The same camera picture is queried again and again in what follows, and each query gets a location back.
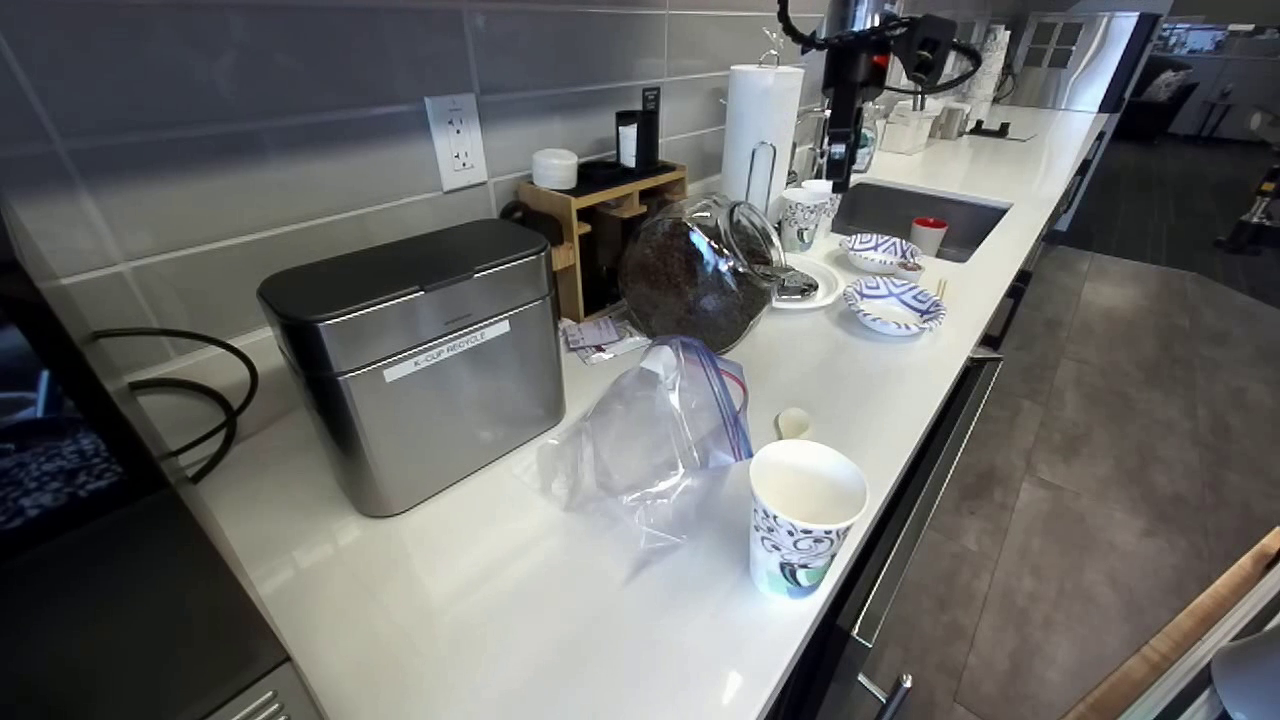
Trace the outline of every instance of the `stainless steel bread box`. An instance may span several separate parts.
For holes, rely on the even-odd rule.
[[[548,242],[475,221],[274,271],[258,301],[364,516],[395,516],[563,416]]]

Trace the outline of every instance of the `plate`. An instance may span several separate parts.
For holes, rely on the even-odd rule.
[[[841,293],[846,287],[846,278],[814,261],[814,256],[782,256],[797,271],[812,276],[814,278],[814,293],[803,294],[803,301],[789,301],[789,294],[770,294],[770,309],[782,309],[782,310],[800,310],[800,309],[828,309],[841,301]]]
[[[852,235],[836,235],[836,242],[846,256],[846,264],[861,271],[871,271],[871,276],[918,271],[918,249],[913,241],[883,235],[883,232],[852,232]]]
[[[845,293],[845,305],[861,324],[868,324],[880,334],[918,334],[926,324],[944,316],[944,305],[935,294],[898,276],[852,284]]]

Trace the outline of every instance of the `microwave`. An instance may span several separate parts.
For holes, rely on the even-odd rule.
[[[0,224],[0,716],[318,716]]]

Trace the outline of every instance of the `kitchen counter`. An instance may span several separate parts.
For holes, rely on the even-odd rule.
[[[925,268],[925,287],[948,278],[941,329],[877,338],[841,309],[768,310],[730,347],[753,382],[755,443],[797,405],[814,440],[868,472],[871,509],[836,579],[1101,129],[1075,112],[992,115],[1012,121],[1020,139],[880,151],[871,171],[880,183],[1012,203],[967,264]],[[563,361],[563,424],[630,361]],[[242,440],[197,505],[335,720],[761,716],[836,579],[808,600],[753,587],[741,476],[721,485],[686,546],[636,566],[619,529],[542,501],[535,447],[395,518],[364,518],[335,489],[318,426],[296,407]]]

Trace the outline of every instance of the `plastic bag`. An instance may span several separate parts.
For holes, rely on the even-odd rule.
[[[741,369],[700,338],[651,343],[538,447],[542,490],[568,510],[619,516],[639,557],[680,546],[715,481],[753,455],[727,381],[743,387]]]
[[[619,294],[645,334],[695,334],[725,353],[770,301],[777,235],[753,203],[651,211],[622,250]]]

